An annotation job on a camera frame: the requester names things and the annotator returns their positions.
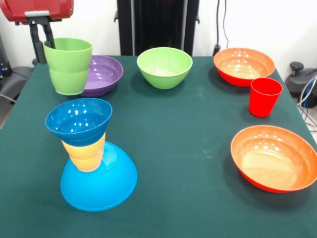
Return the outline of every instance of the table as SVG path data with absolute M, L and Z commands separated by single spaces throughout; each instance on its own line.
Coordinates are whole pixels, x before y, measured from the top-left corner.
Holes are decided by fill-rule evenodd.
M 230 156 L 232 137 L 255 124 L 290 129 L 316 144 L 286 87 L 271 116 L 249 114 L 249 88 L 227 84 L 211 57 L 193 57 L 171 90 L 150 86 L 136 57 L 115 57 L 124 74 L 101 97 L 113 106 L 107 140 L 125 150 L 138 184 L 120 206 L 100 213 L 69 206 L 59 190 L 68 159 L 45 127 L 57 94 L 37 65 L 0 131 L 0 234 L 3 238 L 312 238 L 317 187 L 272 194 L 249 184 Z M 277 72 L 273 78 L 281 81 Z

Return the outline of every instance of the light blue bowl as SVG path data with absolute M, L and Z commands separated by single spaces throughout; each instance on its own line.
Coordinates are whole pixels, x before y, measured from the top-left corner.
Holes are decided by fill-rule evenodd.
M 100 212 L 124 202 L 137 183 L 137 169 L 119 147 L 105 143 L 101 165 L 92 172 L 76 169 L 69 159 L 64 168 L 60 189 L 71 206 L 86 212 Z
M 105 100 L 81 98 L 54 108 L 46 117 L 46 127 L 65 143 L 86 146 L 97 142 L 106 131 L 112 107 Z

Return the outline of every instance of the red bowl rim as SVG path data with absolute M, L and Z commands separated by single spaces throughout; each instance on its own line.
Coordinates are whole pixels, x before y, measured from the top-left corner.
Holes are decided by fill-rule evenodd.
M 271 72 L 267 73 L 267 75 L 261 76 L 261 78 L 269 77 L 269 76 L 270 76 L 271 74 L 273 74 L 274 71 L 275 71 L 275 68 L 276 68 L 276 67 L 275 67 L 274 61 L 271 59 L 271 57 L 269 57 L 268 55 L 262 53 L 261 51 L 257 51 L 257 50 L 250 49 L 250 48 L 227 48 L 227 49 L 225 49 L 225 50 L 219 51 L 219 52 L 213 57 L 213 64 L 215 65 L 215 67 L 216 67 L 218 70 L 220 70 L 221 72 L 223 72 L 224 74 L 226 74 L 226 75 L 229 75 L 229 76 L 231 76 L 231 77 L 235 77 L 235 78 L 241 79 L 241 80 L 251 80 L 251 81 L 253 80 L 253 79 L 247 79 L 247 78 L 240 78 L 240 77 L 232 76 L 232 75 L 230 75 L 230 74 L 227 74 L 226 72 L 224 72 L 223 70 L 221 70 L 221 69 L 218 67 L 218 65 L 217 65 L 216 62 L 215 62 L 215 59 L 216 59 L 217 55 L 218 55 L 219 53 L 221 53 L 221 52 L 225 52 L 225 51 L 228 51 L 228 50 L 240 50 L 240 51 L 241 51 L 241 50 L 248 50 L 248 51 L 254 51 L 254 52 L 257 52 L 257 53 L 259 53 L 259 54 L 262 54 L 262 55 L 266 56 L 270 61 L 272 61 L 273 65 L 274 65 L 273 70 L 272 70 Z
M 244 129 L 240 130 L 239 132 L 237 132 L 237 133 L 234 135 L 234 137 L 232 138 L 231 144 L 230 144 L 230 152 L 231 152 L 231 158 L 232 158 L 232 160 L 233 160 L 235 166 L 237 167 L 238 171 L 239 171 L 243 176 L 246 176 L 248 179 L 250 179 L 250 180 L 252 180 L 252 181 L 254 181 L 254 180 L 253 180 L 251 177 L 247 176 L 247 175 L 243 172 L 243 170 L 237 165 L 236 161 L 235 161 L 234 158 L 233 158 L 233 153 L 232 153 L 232 151 L 233 151 L 233 141 L 235 140 L 235 138 L 236 138 L 241 132 L 243 132 L 244 130 L 249 129 L 249 128 L 253 128 L 253 127 L 272 127 L 272 128 L 276 128 L 276 129 L 282 129 L 282 130 L 284 130 L 284 131 L 286 131 L 286 132 L 288 132 L 288 133 L 290 133 L 290 134 L 292 134 L 292 135 L 294 135 L 294 136 L 296 136 L 296 137 L 299 137 L 303 142 L 307 143 L 308 146 L 312 149 L 312 151 L 315 152 L 315 157 L 317 157 L 317 152 L 315 151 L 315 149 L 313 148 L 313 146 L 312 146 L 307 140 L 305 140 L 303 137 L 299 136 L 298 134 L 296 134 L 296 133 L 294 133 L 294 132 L 292 132 L 292 131 L 290 131 L 290 130 L 288 130 L 288 129 L 285 129 L 285 128 L 282 128 L 282 127 L 279 127 L 279 126 L 275 126 L 275 125 L 265 125 L 265 124 L 263 124 L 263 125 L 253 125 L 253 126 L 246 127 L 246 128 L 244 128 Z M 311 186 L 313 183 L 315 183 L 316 180 L 317 180 L 317 174 L 315 174 L 315 178 L 314 178 L 309 184 L 307 184 L 306 186 L 300 186 L 300 187 L 298 187 L 297 189 L 279 189 L 279 188 L 273 188 L 273 187 L 266 186 L 266 185 L 261 184 L 261 183 L 256 182 L 256 181 L 254 181 L 254 182 L 260 184 L 261 187 L 256 186 L 256 185 L 253 184 L 253 183 L 251 183 L 251 184 L 254 185 L 254 186 L 256 186 L 256 187 L 258 187 L 258 188 L 260 188 L 260 189 L 262 189 L 262 190 L 265 190 L 265 191 L 269 191 L 269 192 L 274 192 L 274 191 L 275 191 L 275 192 L 280 192 L 280 193 L 281 193 L 281 192 L 295 192 L 295 191 L 299 191 L 299 190 L 305 189 L 305 188 Z

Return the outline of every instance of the cup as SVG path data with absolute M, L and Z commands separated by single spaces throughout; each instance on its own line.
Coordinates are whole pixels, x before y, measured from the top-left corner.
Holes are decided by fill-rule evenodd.
M 88 79 L 93 46 L 72 38 L 56 38 L 54 42 L 55 49 L 44 43 L 44 54 L 55 91 L 62 95 L 81 94 Z
M 283 86 L 271 78 L 257 78 L 251 82 L 249 112 L 260 118 L 269 116 L 283 91 Z
M 83 172 L 91 172 L 102 162 L 105 140 L 106 133 L 97 142 L 87 146 L 73 146 L 63 140 L 62 143 L 76 168 Z

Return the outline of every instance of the bowl rim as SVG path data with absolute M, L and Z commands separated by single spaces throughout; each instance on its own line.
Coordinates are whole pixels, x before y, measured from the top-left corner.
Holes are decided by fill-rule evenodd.
M 59 132 L 59 131 L 52 130 L 52 129 L 47 125 L 48 117 L 50 116 L 50 114 L 51 114 L 54 110 L 56 110 L 57 108 L 61 107 L 62 105 L 67 104 L 67 103 L 70 103 L 70 102 L 74 102 L 74 101 L 79 101 L 79 100 L 91 100 L 91 99 L 97 100 L 97 101 L 106 102 L 106 104 L 108 104 L 108 105 L 110 106 L 111 111 L 110 111 L 109 116 L 105 119 L 105 121 L 103 121 L 101 124 L 97 125 L 97 126 L 94 127 L 93 129 L 96 129 L 96 128 L 102 126 L 102 125 L 105 124 L 107 121 L 109 121 L 109 119 L 111 118 L 113 109 L 112 109 L 112 106 L 111 106 L 111 104 L 110 104 L 109 102 L 107 102 L 106 100 L 99 99 L 99 98 L 78 98 L 78 99 L 70 100 L 70 101 L 64 102 L 64 103 L 62 103 L 62 104 L 59 104 L 57 107 L 53 108 L 53 109 L 47 114 L 47 116 L 46 116 L 46 118 L 45 118 L 45 126 L 46 126 L 47 129 L 49 129 L 53 134 L 60 134 L 60 135 L 77 135 L 77 134 L 84 133 L 84 132 L 87 132 L 87 131 L 89 131 L 89 130 L 92 130 L 92 129 L 87 129 L 87 130 L 84 130 L 84 131 L 79 131 L 79 132 L 74 132 L 74 133 L 73 133 L 73 132 L 71 132 L 71 133 L 69 133 L 69 132 Z
M 176 75 L 173 75 L 173 76 L 162 76 L 162 75 L 156 75 L 156 74 L 152 74 L 152 73 L 149 73 L 147 72 L 146 70 L 142 69 L 139 65 L 139 58 L 145 53 L 145 52 L 149 52 L 149 51 L 155 51 L 157 49 L 170 49 L 172 51 L 179 51 L 179 52 L 182 52 L 187 58 L 190 59 L 190 66 L 188 67 L 188 69 L 186 69 L 185 71 L 182 71 L 181 73 L 178 73 Z M 175 77 L 175 76 L 179 76 L 179 75 L 182 75 L 184 73 L 186 73 L 187 71 L 189 71 L 191 69 L 191 67 L 193 66 L 193 59 L 192 57 L 187 54 L 185 51 L 182 51 L 180 49 L 177 49 L 177 48 L 173 48 L 173 47 L 154 47 L 154 48 L 151 48 L 151 49 L 148 49 L 146 51 L 143 51 L 137 58 L 137 65 L 139 67 L 140 70 L 142 70 L 143 72 L 149 74 L 149 75 L 152 75 L 152 76 L 155 76 L 155 77 L 159 77 L 159 78 L 169 78 L 169 77 Z
M 239 134 L 241 134 L 243 131 L 245 131 L 245 130 L 247 130 L 247 129 L 250 129 L 250 128 L 255 128 L 255 127 L 271 127 L 271 128 L 283 130 L 284 132 L 290 133 L 291 135 L 293 135 L 293 136 L 299 138 L 299 139 L 302 140 L 304 143 L 306 143 L 306 144 L 311 148 L 311 150 L 314 151 L 315 157 L 317 158 L 317 152 L 316 152 L 316 150 L 313 148 L 313 146 L 312 146 L 307 140 L 305 140 L 305 139 L 304 139 L 303 137 L 301 137 L 300 135 L 298 135 L 298 134 L 296 134 L 296 133 L 294 133 L 294 132 L 292 132 L 292 131 L 290 131 L 290 130 L 288 130 L 288 129 L 285 129 L 285 128 L 282 128 L 282 127 L 279 127 L 279 126 L 275 126 L 275 125 L 265 125 L 265 124 L 252 125 L 252 126 L 248 126 L 248 127 L 246 127 L 246 128 L 243 128 L 242 130 L 238 131 L 238 132 L 234 135 L 234 137 L 232 138 L 232 140 L 231 140 L 231 144 L 230 144 L 231 159 L 233 160 L 233 162 L 234 162 L 235 166 L 237 167 L 237 169 L 239 170 L 239 172 L 245 174 L 244 171 L 243 171 L 243 169 L 240 168 L 240 167 L 237 165 L 235 159 L 233 158 L 233 153 L 232 153 L 232 151 L 233 151 L 233 141 L 234 141 L 234 140 L 236 139 L 236 137 L 237 137 Z M 302 190 L 302 189 L 305 189 L 305 188 L 311 186 L 313 183 L 316 182 L 316 180 L 317 180 L 317 174 L 315 174 L 315 178 L 314 178 L 309 184 L 307 184 L 307 185 L 305 185 L 305 186 L 299 186 L 299 187 L 296 188 L 296 189 L 281 189 L 281 188 L 269 187 L 269 186 L 264 185 L 264 184 L 259 183 L 259 182 L 257 182 L 257 183 L 261 184 L 261 185 L 264 186 L 264 187 L 267 187 L 267 188 L 270 188 L 270 189 L 274 189 L 274 190 L 277 190 L 277 191 L 293 192 L 293 191 L 299 191 L 299 190 Z
M 93 45 L 92 43 L 90 43 L 89 41 L 85 41 L 83 39 L 79 39 L 79 38 L 74 38 L 74 37 L 57 37 L 57 38 L 54 38 L 54 40 L 77 40 L 77 41 L 81 41 L 81 42 L 85 42 L 85 43 L 88 43 L 89 44 L 89 48 L 86 48 L 84 50 L 78 50 L 78 51 L 64 51 L 64 50 L 58 50 L 58 49 L 53 49 L 53 51 L 55 52 L 70 52 L 70 53 L 76 53 L 76 52 L 85 52 L 85 51 L 90 51 L 93 49 Z M 52 49 L 51 47 L 48 47 L 46 45 L 47 41 L 44 41 L 43 42 L 43 47 L 46 48 L 46 49 Z
M 274 61 L 273 61 L 272 58 L 269 57 L 267 54 L 264 54 L 264 53 L 261 52 L 261 51 L 257 51 L 257 50 L 251 49 L 251 48 L 232 47 L 232 48 L 227 48 L 227 49 L 224 49 L 224 50 L 222 50 L 222 51 L 219 51 L 219 52 L 213 57 L 213 64 L 214 64 L 214 66 L 215 66 L 218 70 L 220 70 L 221 72 L 223 72 L 223 73 L 225 73 L 226 75 L 229 75 L 229 76 L 231 76 L 231 77 L 235 77 L 235 78 L 238 78 L 238 79 L 241 79 L 241 80 L 251 80 L 251 81 L 252 81 L 252 80 L 255 80 L 255 78 L 254 78 L 254 79 L 248 79 L 248 78 L 240 78 L 240 77 L 232 76 L 232 75 L 230 75 L 230 74 L 224 72 L 223 70 L 221 70 L 221 69 L 219 68 L 219 66 L 216 64 L 215 60 L 217 59 L 217 56 L 220 55 L 219 53 L 225 52 L 225 51 L 228 51 L 228 50 L 248 50 L 248 51 L 253 51 L 253 52 L 256 52 L 256 53 L 258 53 L 258 54 L 261 54 L 261 55 L 264 55 L 265 57 L 267 57 L 267 58 L 273 63 L 274 68 L 273 68 L 273 70 L 271 70 L 271 72 L 268 72 L 265 76 L 261 76 L 260 78 L 269 77 L 270 75 L 272 75 L 272 74 L 274 73 L 274 71 L 275 71 L 275 69 L 276 69 L 276 65 L 275 65 Z

